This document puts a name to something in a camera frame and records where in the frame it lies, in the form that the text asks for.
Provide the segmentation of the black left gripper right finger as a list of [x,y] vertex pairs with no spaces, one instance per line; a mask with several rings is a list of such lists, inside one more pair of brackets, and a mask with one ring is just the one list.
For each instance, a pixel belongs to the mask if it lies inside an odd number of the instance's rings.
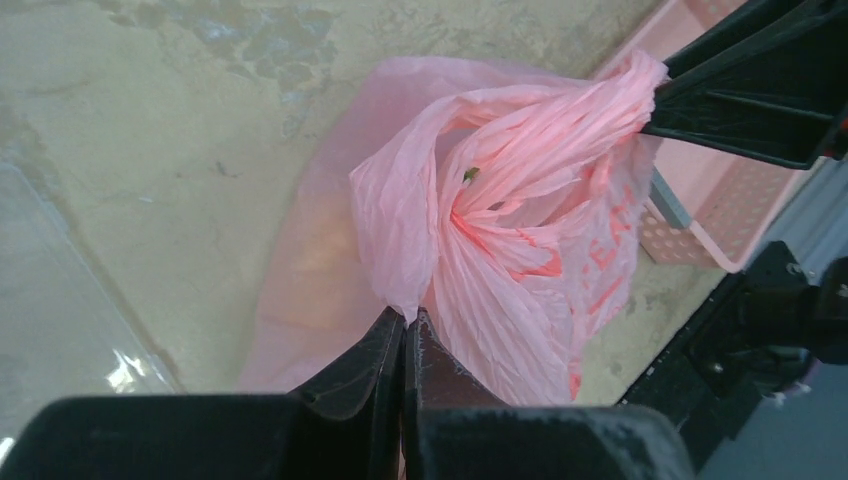
[[440,342],[420,309],[405,344],[408,479],[692,479],[685,444],[641,406],[514,407]]

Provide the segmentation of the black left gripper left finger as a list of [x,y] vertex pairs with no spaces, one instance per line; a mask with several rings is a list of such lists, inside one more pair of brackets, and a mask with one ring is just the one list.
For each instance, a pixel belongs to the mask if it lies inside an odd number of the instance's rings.
[[45,407],[5,479],[391,479],[405,323],[366,334],[286,394],[75,397]]

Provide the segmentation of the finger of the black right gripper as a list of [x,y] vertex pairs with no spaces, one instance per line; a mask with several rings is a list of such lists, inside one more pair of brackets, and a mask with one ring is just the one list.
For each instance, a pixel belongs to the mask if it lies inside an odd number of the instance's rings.
[[646,134],[793,170],[847,153],[847,62],[833,47],[784,44],[667,59]]
[[803,21],[824,19],[834,12],[846,13],[846,1],[745,1],[735,11],[708,28],[664,61],[675,79],[725,50],[776,28],[780,33]]

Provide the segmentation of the pink plastic bag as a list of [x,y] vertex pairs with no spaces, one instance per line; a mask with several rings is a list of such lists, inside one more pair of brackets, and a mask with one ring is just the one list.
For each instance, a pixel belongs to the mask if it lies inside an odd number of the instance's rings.
[[262,286],[242,389],[290,391],[381,311],[420,309],[512,405],[565,405],[625,305],[666,66],[597,80],[499,61],[396,57],[366,78],[299,181]]

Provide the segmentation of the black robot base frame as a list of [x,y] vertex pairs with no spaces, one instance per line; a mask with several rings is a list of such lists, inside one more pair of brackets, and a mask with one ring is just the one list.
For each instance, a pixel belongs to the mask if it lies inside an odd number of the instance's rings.
[[810,282],[774,241],[717,285],[620,398],[663,414],[701,470],[765,399],[818,364],[847,363],[847,259]]

